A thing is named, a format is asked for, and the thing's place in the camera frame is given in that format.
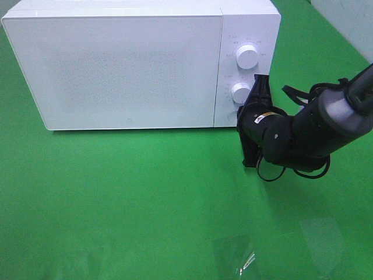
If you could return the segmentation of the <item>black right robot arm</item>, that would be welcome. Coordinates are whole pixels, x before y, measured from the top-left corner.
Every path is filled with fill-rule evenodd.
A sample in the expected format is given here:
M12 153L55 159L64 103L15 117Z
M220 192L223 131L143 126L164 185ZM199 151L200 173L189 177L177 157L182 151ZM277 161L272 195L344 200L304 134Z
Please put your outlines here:
M317 83L309 92L284 86L283 92L302 109L288 115L272 103L269 76L256 74L246 102L237 113L245 167L260 161L308 177L329 168L330 155L372 131L372 66L353 79Z

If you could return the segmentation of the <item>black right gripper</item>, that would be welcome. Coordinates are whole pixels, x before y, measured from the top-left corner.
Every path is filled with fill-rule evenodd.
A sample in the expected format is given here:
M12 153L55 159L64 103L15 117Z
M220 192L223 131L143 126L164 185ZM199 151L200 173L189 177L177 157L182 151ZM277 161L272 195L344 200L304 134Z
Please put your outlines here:
M238 109L237 131L240 136L245 167L256 167L265 147L266 131L277 118L287 113L272 105L269 75L255 74L247 101Z

